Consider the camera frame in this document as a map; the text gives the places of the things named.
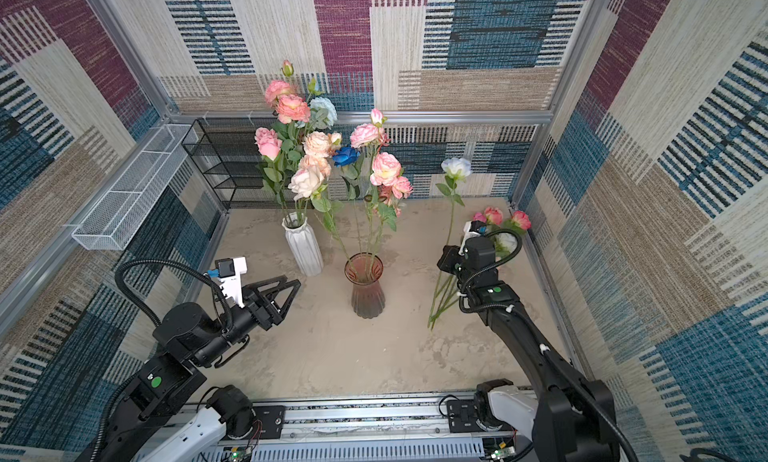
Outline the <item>white ribbed ceramic vase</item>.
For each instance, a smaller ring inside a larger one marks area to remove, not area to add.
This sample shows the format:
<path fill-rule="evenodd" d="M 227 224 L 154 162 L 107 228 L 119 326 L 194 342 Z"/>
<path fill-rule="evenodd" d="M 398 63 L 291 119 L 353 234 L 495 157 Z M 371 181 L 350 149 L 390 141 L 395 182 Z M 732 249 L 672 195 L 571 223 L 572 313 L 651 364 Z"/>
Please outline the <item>white ribbed ceramic vase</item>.
<path fill-rule="evenodd" d="M 323 258 L 315 232 L 307 219 L 297 212 L 289 212 L 283 218 L 282 226 L 300 272 L 307 277 L 319 275 L 324 268 Z"/>

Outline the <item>dark pink rose stem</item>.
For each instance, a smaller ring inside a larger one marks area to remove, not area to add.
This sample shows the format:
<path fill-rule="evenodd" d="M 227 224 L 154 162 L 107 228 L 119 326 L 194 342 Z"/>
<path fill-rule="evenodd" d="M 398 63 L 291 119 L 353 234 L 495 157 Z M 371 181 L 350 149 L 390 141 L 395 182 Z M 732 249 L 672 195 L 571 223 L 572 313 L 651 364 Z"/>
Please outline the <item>dark pink rose stem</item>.
<path fill-rule="evenodd" d="M 510 218 L 510 223 L 515 229 L 520 230 L 522 232 L 527 232 L 532 227 L 532 223 L 531 223 L 531 220 L 529 219 L 529 216 L 525 212 L 520 210 L 517 210 L 512 214 Z"/>

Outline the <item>red ribbed glass vase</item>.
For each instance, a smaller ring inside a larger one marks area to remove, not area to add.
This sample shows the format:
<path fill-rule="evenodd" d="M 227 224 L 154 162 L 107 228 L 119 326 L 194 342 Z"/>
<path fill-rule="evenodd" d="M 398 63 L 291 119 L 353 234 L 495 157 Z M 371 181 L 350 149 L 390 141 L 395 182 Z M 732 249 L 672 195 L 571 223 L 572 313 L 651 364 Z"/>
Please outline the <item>red ribbed glass vase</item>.
<path fill-rule="evenodd" d="M 378 317 L 384 310 L 386 297 L 380 284 L 384 265 L 370 252 L 353 255 L 345 264 L 344 274 L 352 284 L 351 306 L 364 319 Z"/>

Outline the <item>cream white rose stem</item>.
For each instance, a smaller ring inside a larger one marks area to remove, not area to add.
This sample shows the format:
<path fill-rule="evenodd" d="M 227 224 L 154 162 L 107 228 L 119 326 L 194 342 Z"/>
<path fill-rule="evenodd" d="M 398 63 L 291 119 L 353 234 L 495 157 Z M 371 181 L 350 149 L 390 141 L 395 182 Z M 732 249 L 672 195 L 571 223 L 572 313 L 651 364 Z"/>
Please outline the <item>cream white rose stem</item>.
<path fill-rule="evenodd" d="M 294 201 L 298 204 L 299 212 L 307 218 L 310 208 L 323 227 L 336 241 L 345 258 L 350 259 L 340 232 L 336 224 L 336 213 L 342 208 L 342 203 L 332 201 L 326 194 L 328 184 L 327 177 L 317 167 L 300 168 L 291 178 L 288 188 L 294 194 Z"/>

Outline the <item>large blush pink rose stem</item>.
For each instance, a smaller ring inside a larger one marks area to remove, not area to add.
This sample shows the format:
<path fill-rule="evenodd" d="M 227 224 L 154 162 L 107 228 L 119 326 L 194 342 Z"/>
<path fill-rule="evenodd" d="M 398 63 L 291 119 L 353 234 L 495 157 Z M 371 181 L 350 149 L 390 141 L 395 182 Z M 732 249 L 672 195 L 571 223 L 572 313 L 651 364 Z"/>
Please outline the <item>large blush pink rose stem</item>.
<path fill-rule="evenodd" d="M 312 154 L 305 154 L 299 162 L 300 169 L 315 169 L 322 175 L 323 179 L 328 179 L 331 175 L 332 168 L 326 158 L 315 156 Z"/>

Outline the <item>pink peony double stem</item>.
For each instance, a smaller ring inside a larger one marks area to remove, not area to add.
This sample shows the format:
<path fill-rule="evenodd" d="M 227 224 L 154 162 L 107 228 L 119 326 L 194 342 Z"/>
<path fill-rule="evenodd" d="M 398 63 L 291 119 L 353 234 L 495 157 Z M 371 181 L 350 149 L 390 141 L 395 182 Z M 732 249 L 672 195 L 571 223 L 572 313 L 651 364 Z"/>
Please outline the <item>pink peony double stem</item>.
<path fill-rule="evenodd" d="M 299 162 L 305 155 L 302 137 L 310 119 L 310 108 L 297 89 L 287 80 L 273 80 L 265 91 L 265 101 L 273 109 L 277 121 L 270 129 L 282 140 L 279 166 L 283 171 L 283 195 L 286 204 L 283 218 L 289 212 L 297 212 L 304 218 L 288 188 L 292 176 L 300 169 Z"/>

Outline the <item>white and pale blue rose stem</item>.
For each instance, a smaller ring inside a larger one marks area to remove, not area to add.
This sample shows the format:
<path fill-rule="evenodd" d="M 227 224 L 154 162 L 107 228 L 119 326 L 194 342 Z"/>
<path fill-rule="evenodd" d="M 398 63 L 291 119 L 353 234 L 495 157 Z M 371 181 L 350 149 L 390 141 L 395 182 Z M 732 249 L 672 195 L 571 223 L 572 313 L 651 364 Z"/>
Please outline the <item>white and pale blue rose stem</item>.
<path fill-rule="evenodd" d="M 310 119 L 306 126 L 306 136 L 314 131 L 328 134 L 333 133 L 332 129 L 338 119 L 338 114 L 333 102 L 323 96 L 323 92 L 320 90 L 320 84 L 316 78 L 313 78 L 310 81 L 308 90 Z"/>

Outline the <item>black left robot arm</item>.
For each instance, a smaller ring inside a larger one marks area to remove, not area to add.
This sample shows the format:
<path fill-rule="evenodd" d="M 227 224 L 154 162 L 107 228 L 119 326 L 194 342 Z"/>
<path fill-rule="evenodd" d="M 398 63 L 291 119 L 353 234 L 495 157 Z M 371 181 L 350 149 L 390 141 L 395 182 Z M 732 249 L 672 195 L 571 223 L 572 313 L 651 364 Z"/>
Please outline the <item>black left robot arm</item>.
<path fill-rule="evenodd" d="M 77 459 L 132 460 L 206 381 L 200 369 L 226 365 L 247 347 L 251 331 L 281 324 L 300 288 L 286 276 L 244 286 L 244 305 L 231 309 L 231 326 L 193 302 L 171 309 L 153 333 L 157 353 L 110 397 L 97 435 Z M 238 351 L 225 357 L 234 346 Z"/>

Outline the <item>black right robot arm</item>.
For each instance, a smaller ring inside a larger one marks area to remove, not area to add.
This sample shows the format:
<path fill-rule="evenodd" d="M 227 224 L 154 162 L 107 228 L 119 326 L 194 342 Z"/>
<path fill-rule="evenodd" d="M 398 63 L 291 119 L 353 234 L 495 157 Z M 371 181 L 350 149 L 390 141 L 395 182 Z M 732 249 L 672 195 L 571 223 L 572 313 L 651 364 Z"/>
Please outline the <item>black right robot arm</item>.
<path fill-rule="evenodd" d="M 492 419 L 529 440 L 540 461 L 617 461 L 621 443 L 610 389 L 589 380 L 549 343 L 518 294 L 498 276 L 493 243 L 473 237 L 446 245 L 438 268 L 457 279 L 462 312 L 477 314 L 507 346 L 536 395 L 517 395 L 509 385 L 485 393 Z"/>

